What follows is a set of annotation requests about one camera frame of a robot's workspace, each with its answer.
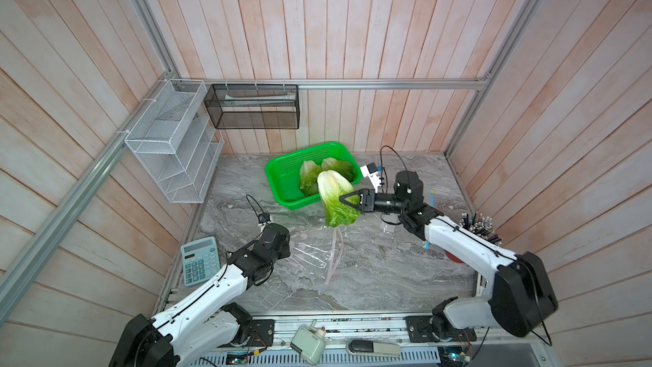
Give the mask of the chinese cabbage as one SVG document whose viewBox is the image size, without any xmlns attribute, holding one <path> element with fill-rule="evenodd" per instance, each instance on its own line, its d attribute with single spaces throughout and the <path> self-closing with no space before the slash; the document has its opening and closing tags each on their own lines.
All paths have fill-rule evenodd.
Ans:
<svg viewBox="0 0 652 367">
<path fill-rule="evenodd" d="M 353 185 L 335 171 L 324 171 L 318 177 L 319 195 L 324 205 L 325 224 L 330 228 L 353 224 L 360 213 L 348 210 L 339 197 L 354 191 Z"/>
<path fill-rule="evenodd" d="M 305 197 L 319 193 L 318 177 L 322 172 L 321 166 L 314 161 L 304 161 L 300 169 L 300 191 Z"/>
<path fill-rule="evenodd" d="M 350 183 L 356 178 L 355 168 L 348 161 L 341 161 L 329 157 L 322 161 L 321 168 L 323 171 L 335 171 L 339 173 Z"/>
</svg>

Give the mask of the clear zip bag blue seal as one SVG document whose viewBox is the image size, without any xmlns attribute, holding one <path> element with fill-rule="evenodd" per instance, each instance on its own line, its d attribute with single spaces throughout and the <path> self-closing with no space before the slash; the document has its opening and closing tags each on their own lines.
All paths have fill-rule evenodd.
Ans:
<svg viewBox="0 0 652 367">
<path fill-rule="evenodd" d="M 424 197 L 417 194 L 418 191 L 423 191 L 422 183 L 419 183 L 416 190 L 403 183 L 397 183 L 394 186 L 394 192 L 387 193 L 387 213 L 380 213 L 396 214 L 399 225 L 402 225 L 407 232 L 417 236 L 421 241 L 426 241 L 426 225 L 436 217 L 443 215 L 443 212 L 426 204 Z"/>
</svg>

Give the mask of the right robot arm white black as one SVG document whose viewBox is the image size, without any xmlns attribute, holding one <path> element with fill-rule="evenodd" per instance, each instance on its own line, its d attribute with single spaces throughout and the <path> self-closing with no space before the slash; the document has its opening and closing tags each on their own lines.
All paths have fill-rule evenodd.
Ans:
<svg viewBox="0 0 652 367">
<path fill-rule="evenodd" d="M 415 172 L 398 173 L 392 193 L 361 189 L 341 196 L 340 202 L 358 212 L 397 215 L 406 231 L 439 246 L 486 280 L 482 294 L 452 297 L 433 309 L 431 338 L 436 343 L 455 340 L 462 331 L 477 327 L 500 327 L 524 337 L 544 326 L 559 308 L 543 261 L 536 254 L 517 254 L 455 224 L 424 202 L 424 185 Z"/>
</svg>

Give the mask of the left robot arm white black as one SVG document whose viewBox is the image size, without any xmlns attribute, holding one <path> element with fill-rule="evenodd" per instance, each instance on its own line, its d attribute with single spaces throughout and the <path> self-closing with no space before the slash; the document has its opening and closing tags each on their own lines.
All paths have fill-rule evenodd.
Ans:
<svg viewBox="0 0 652 367">
<path fill-rule="evenodd" d="M 275 263 L 290 256 L 290 231 L 265 224 L 233 252 L 215 276 L 171 308 L 125 326 L 110 366 L 188 366 L 216 348 L 249 339 L 251 315 L 233 300 L 267 282 Z"/>
</svg>

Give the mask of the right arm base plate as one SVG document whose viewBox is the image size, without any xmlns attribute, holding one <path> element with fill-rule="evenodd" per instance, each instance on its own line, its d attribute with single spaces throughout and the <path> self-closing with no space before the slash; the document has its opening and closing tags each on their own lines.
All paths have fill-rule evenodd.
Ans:
<svg viewBox="0 0 652 367">
<path fill-rule="evenodd" d="M 475 342 L 473 329 L 456 329 L 439 315 L 407 316 L 404 318 L 411 343 Z"/>
</svg>

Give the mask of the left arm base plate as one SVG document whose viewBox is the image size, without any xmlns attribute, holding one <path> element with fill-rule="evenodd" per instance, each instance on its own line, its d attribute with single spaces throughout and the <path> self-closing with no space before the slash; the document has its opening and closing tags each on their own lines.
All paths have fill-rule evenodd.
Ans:
<svg viewBox="0 0 652 367">
<path fill-rule="evenodd" d="M 233 341 L 228 346 L 235 348 L 263 347 L 273 345 L 275 321 L 273 319 L 253 319 L 249 324 L 239 328 Z"/>
</svg>

